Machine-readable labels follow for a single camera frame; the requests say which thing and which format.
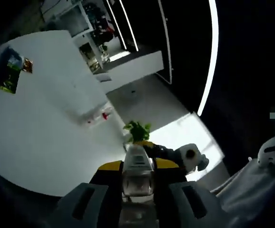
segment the white cabinet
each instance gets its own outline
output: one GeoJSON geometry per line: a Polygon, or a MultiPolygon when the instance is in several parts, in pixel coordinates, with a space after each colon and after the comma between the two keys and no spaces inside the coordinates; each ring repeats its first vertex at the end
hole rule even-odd
{"type": "Polygon", "coordinates": [[[164,69],[161,51],[156,51],[131,61],[123,63],[107,72],[112,81],[102,82],[100,85],[105,93],[122,87],[125,84],[151,75],[164,69]]]}
{"type": "Polygon", "coordinates": [[[0,90],[0,175],[31,191],[64,196],[104,163],[124,158],[119,121],[88,129],[77,118],[107,97],[67,31],[9,41],[33,61],[15,94],[0,90]]]}
{"type": "Polygon", "coordinates": [[[83,36],[73,38],[73,42],[76,45],[76,47],[80,48],[82,45],[89,42],[89,38],[88,38],[88,36],[83,35],[83,36]]]}

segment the led light strip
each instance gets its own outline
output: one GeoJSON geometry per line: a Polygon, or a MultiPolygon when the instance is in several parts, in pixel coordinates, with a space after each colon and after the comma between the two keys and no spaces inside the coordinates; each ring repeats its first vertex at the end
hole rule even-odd
{"type": "Polygon", "coordinates": [[[119,2],[120,2],[121,6],[122,6],[122,8],[123,8],[124,15],[125,15],[125,17],[126,17],[126,19],[127,19],[127,22],[128,22],[128,25],[129,25],[129,29],[130,29],[130,32],[131,32],[131,35],[132,35],[132,38],[133,38],[133,42],[134,42],[136,51],[138,51],[138,47],[137,47],[137,43],[136,43],[136,40],[135,40],[135,36],[134,36],[134,34],[133,34],[133,31],[132,31],[132,28],[131,28],[131,24],[130,24],[130,22],[129,22],[129,19],[128,19],[126,10],[125,10],[124,7],[123,7],[123,2],[122,2],[122,0],[119,0],[119,2]]]}
{"type": "Polygon", "coordinates": [[[207,81],[204,89],[204,94],[202,100],[199,104],[198,115],[202,115],[209,91],[211,88],[215,66],[217,63],[218,57],[218,11],[215,0],[209,0],[210,12],[211,12],[211,21],[212,21],[212,47],[211,47],[211,59],[209,65],[209,71],[207,76],[207,81]]]}
{"type": "Polygon", "coordinates": [[[167,41],[167,51],[168,51],[168,60],[169,60],[169,76],[170,76],[170,81],[166,80],[163,76],[161,76],[159,73],[156,73],[158,76],[160,76],[165,82],[167,82],[169,85],[172,84],[172,65],[171,65],[171,51],[170,51],[170,42],[169,42],[169,35],[168,35],[168,28],[167,28],[167,21],[165,18],[164,10],[162,8],[161,0],[158,0],[158,5],[160,7],[161,11],[161,17],[162,17],[162,22],[164,24],[165,28],[165,35],[166,35],[166,41],[167,41]]]}
{"type": "Polygon", "coordinates": [[[115,61],[115,60],[118,60],[118,59],[120,59],[120,58],[122,58],[122,57],[125,57],[125,56],[129,55],[129,54],[130,54],[129,51],[123,51],[123,52],[121,52],[121,53],[118,53],[118,54],[116,54],[116,55],[110,57],[110,62],[113,62],[113,61],[115,61]]]}
{"type": "Polygon", "coordinates": [[[123,42],[124,49],[126,50],[126,49],[127,49],[127,46],[126,46],[126,44],[124,43],[124,39],[123,39],[122,33],[120,32],[119,26],[118,26],[118,24],[117,24],[115,15],[114,15],[114,13],[113,13],[113,11],[112,11],[112,8],[111,8],[111,6],[110,6],[109,0],[107,0],[107,3],[108,3],[108,6],[109,6],[110,11],[111,11],[111,13],[112,13],[112,16],[113,16],[113,19],[114,19],[114,21],[115,21],[116,27],[117,27],[117,29],[118,29],[118,31],[119,31],[119,35],[120,35],[120,38],[121,38],[121,40],[122,40],[122,42],[123,42]]]}

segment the floor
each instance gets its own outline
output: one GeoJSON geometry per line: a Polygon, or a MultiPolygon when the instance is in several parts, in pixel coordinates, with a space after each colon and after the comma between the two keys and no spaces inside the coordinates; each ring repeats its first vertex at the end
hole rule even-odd
{"type": "Polygon", "coordinates": [[[188,181],[203,179],[202,185],[211,190],[229,178],[222,163],[224,155],[205,125],[155,75],[124,85],[107,96],[125,123],[151,123],[150,141],[155,144],[170,149],[188,143],[198,146],[210,162],[205,170],[189,174],[188,181]],[[209,172],[210,181],[204,177],[209,172]]]}

